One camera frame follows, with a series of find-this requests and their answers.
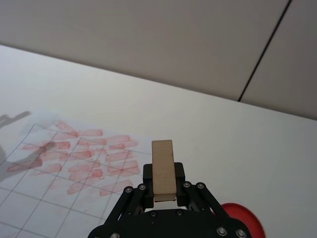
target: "paper sheet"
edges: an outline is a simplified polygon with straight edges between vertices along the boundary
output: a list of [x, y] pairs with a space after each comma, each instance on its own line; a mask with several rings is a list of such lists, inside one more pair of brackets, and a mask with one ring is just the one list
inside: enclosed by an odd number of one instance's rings
[[36, 116], [0, 164], [0, 237], [87, 237], [151, 162], [150, 138]]

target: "ceiling panel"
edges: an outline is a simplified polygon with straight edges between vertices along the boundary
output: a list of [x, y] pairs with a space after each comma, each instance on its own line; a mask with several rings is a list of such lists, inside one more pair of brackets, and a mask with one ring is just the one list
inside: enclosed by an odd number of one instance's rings
[[317, 2], [293, 1], [242, 98], [317, 119]]
[[2, 0], [0, 43], [237, 100], [286, 0]]

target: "bolt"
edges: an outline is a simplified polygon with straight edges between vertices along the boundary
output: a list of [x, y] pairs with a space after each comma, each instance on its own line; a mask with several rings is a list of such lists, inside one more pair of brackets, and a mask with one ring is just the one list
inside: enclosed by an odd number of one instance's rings
[[144, 184], [142, 184], [142, 185], [139, 186], [139, 189], [140, 189], [140, 190], [144, 190], [145, 188], [146, 188], [146, 186], [145, 186]]
[[176, 212], [176, 214], [177, 214], [178, 216], [181, 216], [181, 215], [183, 215], [183, 211], [182, 211], [182, 210], [178, 210], [178, 211]]
[[120, 235], [117, 232], [115, 232], [110, 235], [110, 238], [120, 238]]
[[153, 211], [150, 213], [151, 217], [156, 217], [157, 216], [157, 212]]
[[223, 227], [218, 227], [218, 228], [217, 228], [217, 233], [218, 233], [220, 236], [224, 237], [224, 236], [227, 235], [227, 230], [226, 230], [225, 228], [223, 228]]
[[125, 189], [125, 192], [131, 192], [132, 191], [132, 188], [130, 188], [130, 187], [127, 187], [126, 189]]
[[190, 186], [190, 182], [184, 182], [183, 186], [184, 187], [189, 187]]
[[247, 234], [242, 229], [236, 230], [236, 234], [239, 238], [246, 238], [247, 237]]
[[200, 182], [199, 184], [197, 184], [197, 187], [201, 189], [201, 188], [204, 188], [205, 186], [204, 186], [204, 184], [202, 184], [202, 183]]

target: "wooden block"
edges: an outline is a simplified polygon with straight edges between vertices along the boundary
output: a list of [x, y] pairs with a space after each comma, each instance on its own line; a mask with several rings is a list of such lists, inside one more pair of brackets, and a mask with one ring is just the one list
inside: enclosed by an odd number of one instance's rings
[[152, 166], [154, 201], [174, 201], [176, 180], [171, 140], [152, 141]]

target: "red disc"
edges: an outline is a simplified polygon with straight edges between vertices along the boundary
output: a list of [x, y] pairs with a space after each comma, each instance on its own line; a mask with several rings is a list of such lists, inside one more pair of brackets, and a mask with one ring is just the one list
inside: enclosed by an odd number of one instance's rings
[[264, 229], [257, 217], [246, 207], [237, 203], [222, 204], [230, 217], [236, 218], [246, 224], [252, 238], [265, 238]]

